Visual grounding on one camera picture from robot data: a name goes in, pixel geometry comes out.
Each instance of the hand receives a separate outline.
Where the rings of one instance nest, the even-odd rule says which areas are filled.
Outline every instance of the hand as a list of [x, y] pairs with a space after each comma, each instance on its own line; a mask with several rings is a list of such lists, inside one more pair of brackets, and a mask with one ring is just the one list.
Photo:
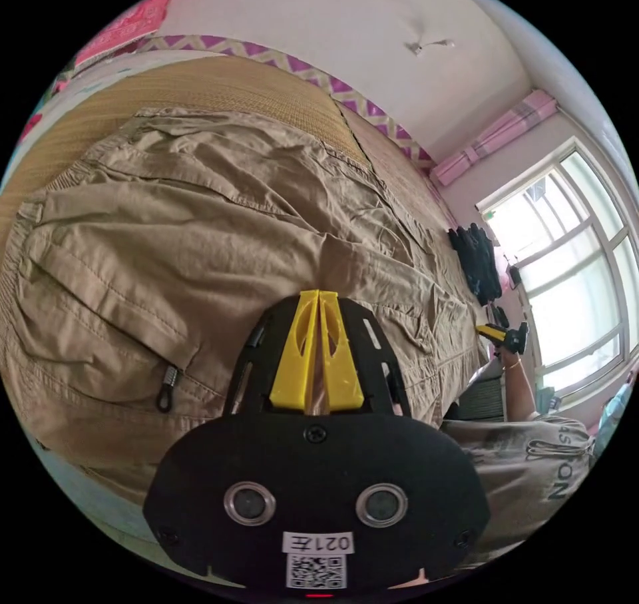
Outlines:
[[498, 346], [495, 349], [495, 354], [501, 357], [501, 364], [504, 366], [504, 368], [513, 366], [514, 364], [517, 364], [517, 362], [519, 362], [519, 354], [512, 353], [503, 346]]

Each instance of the zipper pull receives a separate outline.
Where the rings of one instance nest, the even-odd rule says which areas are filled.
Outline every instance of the zipper pull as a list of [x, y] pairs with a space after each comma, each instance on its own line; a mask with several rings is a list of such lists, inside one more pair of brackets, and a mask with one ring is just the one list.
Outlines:
[[173, 389], [178, 381], [178, 370], [169, 364], [164, 374], [160, 392], [155, 398], [155, 406], [160, 413], [169, 413], [173, 408]]

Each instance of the printed number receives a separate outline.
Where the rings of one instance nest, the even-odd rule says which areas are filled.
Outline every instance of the printed number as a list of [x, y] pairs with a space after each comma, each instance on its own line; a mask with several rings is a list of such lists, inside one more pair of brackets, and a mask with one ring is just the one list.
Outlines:
[[353, 533], [284, 533], [284, 553], [308, 553], [309, 555], [331, 555], [332, 553], [355, 553]]

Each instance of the purple zigzag pattern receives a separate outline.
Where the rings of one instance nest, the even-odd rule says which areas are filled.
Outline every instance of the purple zigzag pattern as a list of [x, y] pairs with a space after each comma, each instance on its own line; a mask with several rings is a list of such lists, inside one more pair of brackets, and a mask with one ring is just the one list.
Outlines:
[[392, 140], [421, 171], [424, 183], [439, 206], [445, 211], [452, 227], [457, 221], [441, 198], [437, 187], [431, 182], [430, 170], [435, 163], [427, 151], [419, 146], [410, 134], [398, 125], [381, 107], [362, 96], [353, 87], [329, 73], [317, 69], [287, 53], [269, 49], [263, 45], [249, 43], [232, 38], [211, 35], [173, 35], [144, 38], [138, 44], [137, 51], [157, 51], [161, 49], [210, 51], [229, 56], [241, 56], [292, 73], [303, 80], [317, 85], [331, 98], [371, 123], [387, 138]]

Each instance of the window pane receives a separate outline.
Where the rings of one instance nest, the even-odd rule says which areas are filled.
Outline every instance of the window pane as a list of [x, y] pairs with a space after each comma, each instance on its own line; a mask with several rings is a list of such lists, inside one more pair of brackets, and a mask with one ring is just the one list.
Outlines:
[[559, 220], [557, 220], [557, 216], [548, 206], [546, 200], [543, 198], [538, 200], [537, 202], [535, 202], [534, 207], [537, 209], [537, 211], [539, 211], [539, 215], [548, 227], [548, 231], [550, 231], [552, 239], [558, 240], [565, 233], [565, 231], [563, 230]]
[[563, 369], [553, 371], [544, 376], [544, 386], [552, 386], [555, 392], [560, 392], [566, 387], [577, 384], [581, 380], [596, 373], [619, 355], [619, 336], [605, 343], [592, 355], [585, 356], [577, 362], [573, 362]]
[[600, 244], [592, 227], [584, 229], [572, 240], [559, 246], [543, 258], [520, 269], [524, 289], [532, 292], [555, 278], [562, 276], [600, 250]]
[[[570, 200], [557, 184], [570, 194]], [[520, 262], [549, 247], [587, 217], [563, 178], [549, 174], [496, 206], [486, 220], [509, 260]]]
[[603, 256], [532, 297], [531, 306], [545, 366], [589, 347], [619, 324], [612, 278]]
[[630, 351], [639, 344], [639, 266], [632, 251], [630, 238], [626, 238], [614, 249], [614, 257], [621, 272], [624, 285], [628, 319], [630, 321]]
[[491, 214], [487, 222], [511, 260], [523, 260], [552, 241], [523, 193], [509, 198]]
[[[561, 223], [564, 227], [566, 227], [566, 231], [570, 231], [570, 229], [574, 229], [582, 220], [585, 220], [588, 217], [588, 212], [561, 176], [556, 176], [555, 174], [550, 174], [550, 176], [552, 179], [548, 180], [546, 197], [548, 198], [552, 208], [556, 211]], [[579, 215], [573, 211], [570, 202], [566, 199], [557, 184], [565, 189]]]
[[583, 193], [610, 240], [618, 231], [621, 231], [623, 222], [601, 180], [576, 151], [570, 154], [561, 166]]

